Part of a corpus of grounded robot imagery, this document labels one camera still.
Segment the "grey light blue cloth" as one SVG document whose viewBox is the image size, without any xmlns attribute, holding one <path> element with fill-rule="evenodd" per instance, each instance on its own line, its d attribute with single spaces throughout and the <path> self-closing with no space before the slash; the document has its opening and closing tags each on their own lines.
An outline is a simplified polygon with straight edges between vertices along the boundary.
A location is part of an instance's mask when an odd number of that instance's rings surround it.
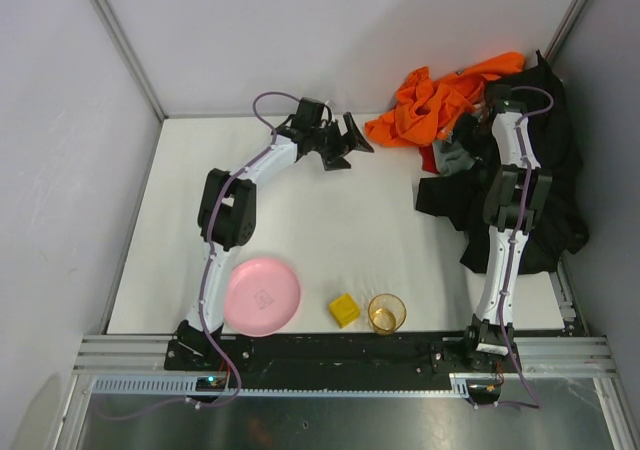
<svg viewBox="0 0 640 450">
<path fill-rule="evenodd" d="M 458 142 L 436 140 L 433 145 L 435 166 L 441 176 L 470 170 L 476 160 Z"/>
</svg>

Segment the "black cloth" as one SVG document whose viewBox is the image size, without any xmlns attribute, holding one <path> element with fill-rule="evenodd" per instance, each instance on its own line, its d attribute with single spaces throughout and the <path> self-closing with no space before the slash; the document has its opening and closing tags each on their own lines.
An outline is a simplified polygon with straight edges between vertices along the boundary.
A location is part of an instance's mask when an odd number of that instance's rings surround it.
<svg viewBox="0 0 640 450">
<path fill-rule="evenodd" d="M 518 269 L 521 275 L 555 271 L 563 252 L 575 254 L 589 239 L 575 196 L 582 160 L 564 86 L 543 57 L 537 61 L 536 66 L 498 81 L 511 87 L 516 99 L 536 113 L 529 120 L 527 132 L 541 168 L 532 175 L 527 200 L 538 201 L 541 206 L 523 250 Z M 499 169 L 498 148 L 488 123 L 470 114 L 459 117 L 449 150 L 436 155 L 451 157 L 456 152 L 469 158 L 466 169 L 421 179 L 416 209 L 446 217 L 456 230 L 466 233 L 468 244 L 460 261 L 471 271 L 483 274 L 489 260 L 489 226 L 484 209 Z"/>
</svg>

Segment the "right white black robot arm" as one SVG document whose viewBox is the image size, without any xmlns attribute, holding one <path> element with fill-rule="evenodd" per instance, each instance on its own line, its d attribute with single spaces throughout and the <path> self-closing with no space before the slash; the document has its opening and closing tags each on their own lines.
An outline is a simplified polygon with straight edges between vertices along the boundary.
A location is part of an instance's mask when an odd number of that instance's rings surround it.
<svg viewBox="0 0 640 450">
<path fill-rule="evenodd" d="M 500 362 L 515 358 L 513 300 L 518 270 L 552 183 L 534 154 L 528 123 L 552 110 L 554 97 L 539 87 L 498 85 L 488 101 L 499 166 L 483 207 L 489 235 L 483 293 L 465 333 L 465 360 L 478 372 L 493 371 Z"/>
</svg>

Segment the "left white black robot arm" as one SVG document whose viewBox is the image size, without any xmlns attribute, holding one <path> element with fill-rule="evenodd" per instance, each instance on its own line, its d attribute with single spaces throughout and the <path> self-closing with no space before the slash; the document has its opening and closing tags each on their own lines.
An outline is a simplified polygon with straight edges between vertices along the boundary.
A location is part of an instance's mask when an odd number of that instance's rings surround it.
<svg viewBox="0 0 640 450">
<path fill-rule="evenodd" d="M 206 178 L 197 223 L 208 254 L 197 297 L 179 324 L 175 340 L 190 357 L 210 359 L 219 351 L 223 305 L 233 263 L 256 228 L 259 186 L 309 153 L 320 156 L 326 171 L 351 167 L 352 151 L 372 153 L 353 115 L 342 122 L 330 107 L 311 98 L 295 100 L 294 113 L 275 126 L 267 123 L 266 147 L 234 171 L 211 170 Z"/>
</svg>

